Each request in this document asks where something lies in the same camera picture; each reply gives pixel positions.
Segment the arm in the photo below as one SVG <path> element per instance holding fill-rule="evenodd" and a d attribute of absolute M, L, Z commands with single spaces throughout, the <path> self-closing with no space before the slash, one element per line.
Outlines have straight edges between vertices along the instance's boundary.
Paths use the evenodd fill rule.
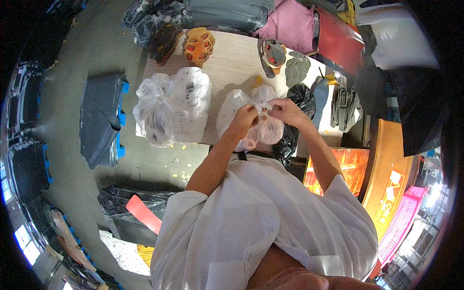
<path fill-rule="evenodd" d="M 226 174 L 235 146 L 246 136 L 248 129 L 257 123 L 258 111 L 251 104 L 238 109 L 229 128 L 192 174 L 185 190 L 195 190 L 207 196 L 213 193 Z"/>
<path fill-rule="evenodd" d="M 274 106 L 274 109 L 269 112 L 271 117 L 280 119 L 300 130 L 308 146 L 308 151 L 311 153 L 314 174 L 322 190 L 326 191 L 337 174 L 343 176 L 340 165 L 332 151 L 322 139 L 311 119 L 292 100 L 273 99 L 269 101 L 269 104 Z"/>

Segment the shirt sleeve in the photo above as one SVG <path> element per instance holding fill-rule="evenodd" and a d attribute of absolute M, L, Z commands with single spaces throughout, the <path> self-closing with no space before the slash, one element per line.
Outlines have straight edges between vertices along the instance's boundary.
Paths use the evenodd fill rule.
<path fill-rule="evenodd" d="M 324 197 L 341 205 L 349 204 L 352 211 L 356 212 L 356 214 L 362 215 L 365 219 L 372 223 L 372 219 L 366 209 L 349 190 L 348 185 L 340 174 L 337 174 L 334 177 L 334 180 L 332 180 L 326 192 L 324 192 Z"/>
<path fill-rule="evenodd" d="M 182 191 L 171 196 L 168 199 L 156 245 L 160 239 L 163 240 L 173 234 L 178 235 L 191 228 L 207 198 L 206 194 L 194 190 Z"/>
<path fill-rule="evenodd" d="M 363 279 L 377 261 L 377 231 L 366 209 L 351 193 L 341 175 L 335 176 L 322 199 L 324 204 L 343 223 L 347 236 L 345 242 L 353 261 L 354 278 Z"/>
<path fill-rule="evenodd" d="M 181 288 L 176 283 L 182 279 L 172 275 L 185 269 L 188 243 L 207 198 L 204 193 L 189 190 L 168 199 L 150 264 L 153 289 Z"/>

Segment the hand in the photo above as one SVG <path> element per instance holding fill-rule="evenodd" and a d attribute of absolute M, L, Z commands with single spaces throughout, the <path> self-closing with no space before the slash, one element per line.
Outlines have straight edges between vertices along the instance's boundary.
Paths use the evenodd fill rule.
<path fill-rule="evenodd" d="M 300 128 L 309 118 L 301 109 L 290 99 L 273 99 L 268 101 L 273 108 L 268 115 L 277 118 L 289 125 Z"/>
<path fill-rule="evenodd" d="M 237 110 L 227 131 L 241 140 L 245 138 L 248 130 L 257 124 L 258 111 L 249 103 Z"/>

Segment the concrete floor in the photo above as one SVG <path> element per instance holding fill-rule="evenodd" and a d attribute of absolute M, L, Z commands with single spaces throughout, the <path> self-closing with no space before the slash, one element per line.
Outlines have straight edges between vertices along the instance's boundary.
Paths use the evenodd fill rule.
<path fill-rule="evenodd" d="M 132 3 L 89 1 L 78 15 L 58 56 L 59 63 L 45 73 L 41 125 L 35 134 L 48 144 L 54 178 L 45 198 L 67 214 L 67 221 L 97 268 L 115 277 L 127 290 L 144 290 L 151 289 L 149 277 L 122 270 L 99 238 L 98 229 L 104 227 L 97 201 L 99 188 L 112 182 L 142 190 L 157 190 L 165 185 L 185 187 L 182 171 L 191 175 L 207 155 L 208 146 L 193 144 L 182 149 L 182 145 L 175 144 L 174 148 L 156 149 L 145 138 L 135 136 L 132 109 L 138 102 L 135 91 L 142 81 L 148 52 L 134 44 L 131 31 L 124 33 L 120 26 Z M 108 72 L 125 72 L 130 83 L 129 94 L 124 94 L 122 100 L 127 121 L 121 130 L 121 144 L 126 155 L 115 168 L 98 166 L 91 170 L 81 158 L 79 147 L 84 81 L 88 75 Z"/>

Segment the wooden table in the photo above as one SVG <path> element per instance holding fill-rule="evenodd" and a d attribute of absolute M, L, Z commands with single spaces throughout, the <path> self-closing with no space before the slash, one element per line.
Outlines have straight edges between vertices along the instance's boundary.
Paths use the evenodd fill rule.
<path fill-rule="evenodd" d="M 401 124 L 379 119 L 374 164 L 370 176 L 365 176 L 369 178 L 369 184 L 362 201 L 362 206 L 374 222 L 379 241 L 400 205 L 411 172 L 412 160 L 413 156 L 403 155 Z M 387 200 L 387 187 L 392 188 L 394 199 Z"/>
<path fill-rule="evenodd" d="M 185 33 L 179 39 L 179 43 L 174 53 L 169 57 L 163 66 L 156 64 L 154 60 L 147 59 L 143 78 L 150 78 L 154 73 L 175 74 L 180 68 L 188 66 L 187 60 L 182 54 L 182 44 L 185 40 Z M 285 84 L 285 64 L 281 68 L 281 73 L 275 78 L 267 78 L 261 66 L 258 55 L 258 40 L 255 38 L 232 34 L 227 32 L 213 32 L 216 39 L 214 52 L 203 65 L 203 72 L 206 73 L 212 84 L 211 105 L 209 117 L 206 123 L 205 132 L 201 143 L 214 145 L 218 141 L 216 130 L 216 119 L 219 109 L 224 101 L 226 94 L 233 89 L 241 89 L 251 96 L 252 86 L 258 75 L 263 77 L 261 84 L 271 86 L 279 97 L 286 97 L 289 89 Z M 287 60 L 291 58 L 287 49 Z M 319 68 L 325 75 L 332 72 L 330 68 L 312 58 L 309 58 L 311 67 L 303 83 L 311 87 L 317 76 L 320 76 Z M 329 97 L 322 111 L 322 119 L 319 125 L 319 132 L 329 146 L 339 147 L 343 133 L 337 128 L 330 126 L 331 103 L 334 86 L 329 86 Z M 259 145 L 257 150 L 271 151 L 270 146 Z M 308 150 L 304 141 L 298 141 L 297 156 L 307 158 Z"/>

